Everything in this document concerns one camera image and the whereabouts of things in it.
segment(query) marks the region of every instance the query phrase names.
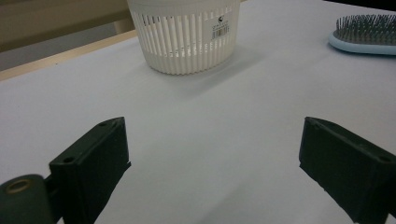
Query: hairbrush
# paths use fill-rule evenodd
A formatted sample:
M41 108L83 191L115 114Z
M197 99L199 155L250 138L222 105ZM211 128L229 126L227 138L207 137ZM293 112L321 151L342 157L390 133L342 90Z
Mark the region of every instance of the hairbrush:
M337 20L330 44L344 51L396 55L396 15L356 15Z

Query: basket label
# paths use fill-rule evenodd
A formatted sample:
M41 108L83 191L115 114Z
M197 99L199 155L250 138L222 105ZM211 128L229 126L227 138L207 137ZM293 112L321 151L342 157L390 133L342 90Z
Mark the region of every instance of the basket label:
M204 43L224 37L231 32L232 12L204 21Z

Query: brush bristles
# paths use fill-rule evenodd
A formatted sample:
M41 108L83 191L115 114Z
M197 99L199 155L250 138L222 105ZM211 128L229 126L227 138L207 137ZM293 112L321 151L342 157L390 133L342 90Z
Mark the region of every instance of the brush bristles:
M337 20L334 36L356 44L396 45L396 15L358 15Z

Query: plastic basket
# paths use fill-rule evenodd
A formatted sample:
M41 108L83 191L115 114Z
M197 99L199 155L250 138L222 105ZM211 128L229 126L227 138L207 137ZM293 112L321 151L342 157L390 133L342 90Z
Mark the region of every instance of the plastic basket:
M128 0L148 65L185 75L233 52L240 0Z

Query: screw hole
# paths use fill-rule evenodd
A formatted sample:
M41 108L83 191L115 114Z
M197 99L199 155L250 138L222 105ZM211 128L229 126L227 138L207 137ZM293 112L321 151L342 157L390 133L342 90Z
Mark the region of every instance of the screw hole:
M383 162L392 162L392 160L391 160L390 158L385 157L385 156L380 156L379 159L380 159L381 161L383 161Z
M31 182L32 181L30 179L17 180L7 186L6 193L14 194L14 193L19 193L21 191L24 191L30 187Z
M73 160L74 160L73 157L68 157L68 158L64 159L64 163L69 163L69 162L72 162Z

